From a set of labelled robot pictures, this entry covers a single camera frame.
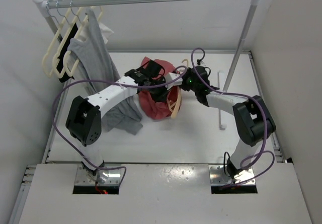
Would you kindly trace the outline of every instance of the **white platform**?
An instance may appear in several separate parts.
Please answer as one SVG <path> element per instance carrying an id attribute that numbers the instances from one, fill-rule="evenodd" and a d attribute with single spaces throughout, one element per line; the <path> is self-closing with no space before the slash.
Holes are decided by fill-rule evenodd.
<path id="1" fill-rule="evenodd" d="M 211 194 L 207 165 L 126 166 L 119 195 L 73 195 L 76 165 L 38 165 L 19 223 L 311 223 L 292 164 L 258 178 L 258 194 Z"/>
<path id="2" fill-rule="evenodd" d="M 111 53 L 120 74 L 137 68 L 143 58 L 163 59 L 178 66 L 189 53 Z M 217 86 L 217 72 L 228 72 L 233 54 L 207 53 L 204 62 L 212 69 L 210 82 Z M 229 91 L 258 95 L 254 72 L 248 54 L 238 61 Z M 65 127 L 69 108 L 74 97 L 86 97 L 81 85 L 69 89 L 58 122 L 59 129 L 76 144 Z M 153 121 L 143 114 L 143 128 L 133 136 L 123 130 L 103 132 L 95 143 L 106 162 L 119 163 L 222 163 L 225 151 L 233 153 L 239 136 L 233 116 L 227 118 L 227 129 L 219 130 L 218 109 L 201 105 L 193 92 L 183 92 L 182 106 L 175 120 Z M 79 155 L 55 134 L 48 161 L 80 161 Z"/>

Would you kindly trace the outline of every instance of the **metal frame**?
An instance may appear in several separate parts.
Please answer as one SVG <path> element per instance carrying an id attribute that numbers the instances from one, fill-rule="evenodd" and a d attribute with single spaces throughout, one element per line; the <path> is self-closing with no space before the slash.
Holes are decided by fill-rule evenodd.
<path id="1" fill-rule="evenodd" d="M 32 178 L 35 174 L 35 170 L 36 170 L 35 165 L 28 165 L 26 168 L 26 171 L 20 186 L 20 190 L 16 199 L 15 206 L 11 212 L 10 220 L 8 222 L 9 224 L 18 224 L 20 221 L 20 217 L 27 200 L 27 196 L 31 186 Z"/>
<path id="2" fill-rule="evenodd" d="M 39 9 L 43 17 L 46 18 L 46 21 L 55 33 L 57 31 L 57 26 L 53 21 L 51 15 L 49 14 L 49 9 L 58 9 L 58 8 L 71 8 L 71 7 L 89 7 L 89 6 L 103 6 L 103 5 L 124 5 L 124 4 L 144 4 L 144 3 L 160 3 L 160 2 L 174 2 L 174 1 L 190 1 L 190 0 L 59 0 L 58 1 L 45 1 L 45 0 L 33 0 Z M 227 91 L 230 85 L 233 73 L 235 71 L 239 56 L 242 52 L 246 36 L 248 34 L 249 28 L 251 26 L 257 5 L 259 0 L 251 0 L 251 5 L 244 23 L 243 31 L 240 35 L 237 49 L 235 51 L 223 91 Z"/>

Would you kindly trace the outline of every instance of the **black motor joint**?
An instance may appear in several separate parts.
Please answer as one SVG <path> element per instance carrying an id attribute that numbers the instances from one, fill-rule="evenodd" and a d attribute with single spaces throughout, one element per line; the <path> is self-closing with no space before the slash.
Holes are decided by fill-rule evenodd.
<path id="1" fill-rule="evenodd" d="M 208 84 L 210 85 L 210 81 L 208 79 L 208 72 L 206 71 L 206 68 L 203 66 L 196 66 L 196 71 L 200 75 L 200 77 Z M 207 101 L 207 95 L 211 92 L 211 90 L 205 86 L 205 84 L 199 79 L 199 77 L 196 74 L 194 68 L 188 68 L 187 72 L 182 77 L 182 84 L 180 85 L 180 88 L 184 91 L 193 91 L 195 93 L 195 96 L 201 104 L 209 107 L 208 101 Z M 214 90 L 218 90 L 218 87 L 211 86 Z"/>

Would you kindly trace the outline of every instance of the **wire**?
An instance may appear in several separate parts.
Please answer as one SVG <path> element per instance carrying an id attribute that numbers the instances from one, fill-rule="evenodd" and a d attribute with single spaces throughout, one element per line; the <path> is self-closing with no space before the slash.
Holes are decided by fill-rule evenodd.
<path id="1" fill-rule="evenodd" d="M 205 69 L 208 69 L 209 70 L 209 73 L 208 73 L 208 77 L 209 77 L 210 74 L 211 74 L 211 69 L 209 67 L 205 67 Z"/>
<path id="2" fill-rule="evenodd" d="M 240 163 L 240 168 L 241 169 L 248 169 L 248 168 L 250 168 L 251 166 L 253 166 L 258 160 L 259 160 L 259 158 L 262 156 L 262 154 L 263 153 L 270 153 L 272 156 L 273 156 L 273 160 L 272 160 L 272 163 L 270 164 L 270 166 L 267 168 L 267 169 L 265 169 L 263 172 L 261 172 L 261 173 L 259 173 L 258 175 L 256 175 L 256 176 L 254 176 L 253 178 L 251 178 L 251 179 L 248 179 L 248 180 L 245 180 L 245 181 L 242 181 L 242 182 L 239 182 L 238 184 L 229 184 L 229 185 L 227 185 L 227 187 L 229 187 L 229 186 L 236 186 L 236 185 L 240 185 L 240 184 L 242 184 L 242 183 L 245 183 L 245 182 L 248 182 L 249 180 L 252 180 L 252 179 L 254 179 L 254 178 L 256 178 L 256 177 L 258 177 L 258 176 L 261 176 L 262 174 L 264 174 L 264 173 L 266 173 L 272 166 L 273 166 L 273 164 L 274 164 L 274 161 L 275 161 L 275 156 L 274 156 L 274 154 L 271 152 L 271 151 L 265 151 L 264 149 L 265 149 L 265 145 L 266 145 L 266 140 L 267 140 L 267 122 L 266 122 L 266 116 L 265 116 L 265 113 L 264 113 L 264 110 L 263 110 L 263 108 L 262 108 L 262 106 L 259 104 L 259 102 L 258 101 L 256 101 L 253 97 L 251 97 L 251 96 L 248 96 L 248 95 L 245 95 L 245 94 L 241 94 L 241 93 L 229 93 L 229 92 L 221 92 L 221 91 L 218 91 L 218 90 L 216 90 L 216 89 L 214 89 L 214 88 L 212 88 L 210 85 L 208 85 L 203 79 L 202 79 L 202 77 L 199 75 L 199 73 L 198 73 L 198 71 L 196 70 L 196 66 L 195 66 L 195 64 L 194 64 L 194 61 L 193 61 L 193 55 L 194 55 L 194 53 L 195 53 L 195 51 L 197 51 L 197 50 L 201 50 L 202 52 L 203 52 L 203 56 L 202 56 L 202 58 L 200 59 L 200 61 L 202 61 L 203 59 L 204 59 L 204 57 L 205 57 L 205 55 L 206 55 L 206 52 L 205 52 L 205 50 L 203 49 L 203 48 L 195 48 L 192 52 L 191 52 L 191 64 L 192 64 L 192 67 L 193 67 L 193 69 L 195 70 L 195 72 L 196 72 L 196 75 L 197 75 L 197 77 L 199 78 L 199 80 L 208 88 L 208 89 L 210 89 L 211 91 L 214 91 L 214 92 L 216 92 L 216 93 L 219 93 L 219 94 L 223 94 L 223 95 L 230 95 L 230 96 L 239 96 L 239 97 L 245 97 L 245 98 L 248 98 L 248 99 L 250 99 L 250 100 L 252 100 L 254 103 L 255 103 L 255 105 L 258 107 L 258 109 L 259 109 L 259 111 L 260 111 L 260 113 L 261 113 L 261 116 L 262 116 L 262 118 L 263 118 L 263 123 L 264 123 L 264 136 L 263 136 L 263 143 L 262 143 L 262 146 L 261 146 L 261 149 L 260 149 L 260 151 L 257 153 L 257 154 L 255 154 L 254 156 L 249 156 L 249 157 L 247 157 L 247 158 L 245 158 L 245 159 L 243 159 L 242 161 L 241 161 L 241 163 Z M 246 165 L 246 166 L 243 166 L 243 163 L 245 162 L 245 161 L 247 161 L 247 160 L 249 160 L 249 159 L 252 159 L 253 157 L 255 157 L 255 159 L 253 160 L 253 161 L 251 161 L 248 165 Z"/>
<path id="3" fill-rule="evenodd" d="M 249 179 L 247 179 L 247 180 L 243 180 L 243 181 L 241 181 L 241 182 L 238 182 L 238 183 L 231 183 L 231 184 L 228 184 L 228 185 L 224 185 L 222 188 L 228 188 L 228 187 L 235 187 L 235 186 L 239 186 L 239 185 L 241 185 L 241 184 L 244 184 L 244 183 L 247 183 L 248 181 L 251 181 L 251 180 L 253 180 L 253 179 L 255 179 L 255 178 L 257 178 L 257 177 L 260 177 L 261 175 L 263 175 L 263 174 L 265 174 L 272 166 L 273 166 L 273 164 L 274 164 L 274 162 L 275 162 L 275 156 L 274 156 L 274 154 L 273 154 L 273 152 L 272 151 L 269 151 L 269 150 L 265 150 L 265 151 L 263 151 L 263 154 L 266 154 L 266 153 L 268 153 L 268 154 L 271 154 L 272 155 L 272 162 L 271 162 L 271 164 L 269 165 L 269 167 L 267 167 L 264 171 L 262 171 L 262 172 L 260 172 L 258 175 L 255 175 L 254 177 L 252 177 L 252 178 L 249 178 Z"/>
<path id="4" fill-rule="evenodd" d="M 103 193 L 99 190 L 99 188 L 97 188 L 97 184 L 98 184 L 98 182 L 95 182 L 95 189 L 96 189 L 96 191 L 97 191 L 97 192 L 100 192 L 101 194 L 103 194 Z"/>
<path id="5" fill-rule="evenodd" d="M 73 143 L 71 143 L 62 133 L 61 131 L 58 129 L 57 124 L 55 122 L 55 114 L 56 114 L 56 105 L 59 102 L 59 99 L 61 97 L 61 95 L 70 87 L 80 84 L 80 83 L 84 83 L 84 82 L 97 82 L 97 83 L 107 83 L 110 85 L 116 85 L 116 86 L 123 86 L 123 87 L 131 87 L 131 88 L 137 88 L 137 89 L 152 89 L 152 88 L 158 88 L 158 87 L 164 87 L 168 84 L 171 84 L 175 81 L 177 81 L 178 79 L 182 78 L 182 76 L 187 72 L 187 67 L 185 67 L 184 65 L 180 65 L 178 66 L 175 70 L 179 69 L 179 68 L 184 68 L 184 72 L 182 74 L 180 74 L 177 78 L 167 82 L 167 83 L 163 83 L 160 85 L 154 85 L 154 86 L 132 86 L 132 85 L 127 85 L 127 84 L 119 84 L 116 82 L 111 82 L 111 81 L 104 81 L 104 80 L 81 80 L 81 81 L 77 81 L 77 82 L 73 82 L 67 86 L 65 86 L 55 97 L 54 102 L 52 103 L 52 107 L 51 107 L 51 113 L 52 113 L 52 125 L 54 127 L 54 129 L 56 130 L 56 132 L 58 133 L 59 136 L 61 136 L 62 139 L 64 139 L 77 153 L 79 153 L 80 156 L 82 156 L 82 158 L 92 167 L 94 167 L 95 169 L 98 170 L 105 170 L 105 171 L 110 171 L 110 170 L 121 170 L 123 169 L 123 176 L 120 180 L 120 184 L 119 186 L 121 186 L 123 179 L 125 177 L 126 174 L 126 167 L 125 166 L 119 166 L 119 167 L 113 167 L 113 168 L 105 168 L 105 167 L 100 167 L 100 166 L 96 166 L 95 164 L 93 164 L 84 154 L 82 151 L 80 151 Z"/>
<path id="6" fill-rule="evenodd" d="M 228 152 L 225 152 L 223 154 L 223 172 L 225 173 L 226 176 L 230 177 L 230 175 L 228 175 L 226 172 L 226 155 L 228 155 L 228 159 L 230 159 L 230 154 Z"/>

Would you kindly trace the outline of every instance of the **metal mounting plate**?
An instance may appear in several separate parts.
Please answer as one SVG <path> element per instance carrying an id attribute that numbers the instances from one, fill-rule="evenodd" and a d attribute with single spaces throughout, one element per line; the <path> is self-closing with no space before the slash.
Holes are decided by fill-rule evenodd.
<path id="1" fill-rule="evenodd" d="M 231 183 L 231 178 L 224 175 L 223 165 L 209 165 L 210 185 L 211 186 L 224 186 Z M 241 181 L 254 177 L 253 169 L 244 170 L 234 177 L 234 181 L 238 184 Z M 256 186 L 256 180 L 250 180 L 241 186 Z"/>

